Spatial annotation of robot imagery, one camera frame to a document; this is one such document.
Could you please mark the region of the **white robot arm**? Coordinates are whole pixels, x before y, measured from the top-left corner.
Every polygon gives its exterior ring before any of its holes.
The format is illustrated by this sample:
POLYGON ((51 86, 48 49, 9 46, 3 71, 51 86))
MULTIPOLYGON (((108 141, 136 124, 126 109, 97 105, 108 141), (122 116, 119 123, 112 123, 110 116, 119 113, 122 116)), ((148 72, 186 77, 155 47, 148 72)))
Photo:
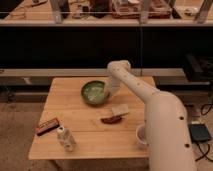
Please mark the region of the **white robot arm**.
POLYGON ((197 171, 187 110, 182 101, 131 74, 131 64, 127 60, 111 61, 107 69, 110 95, 114 95, 123 83, 145 104, 150 171, 197 171))

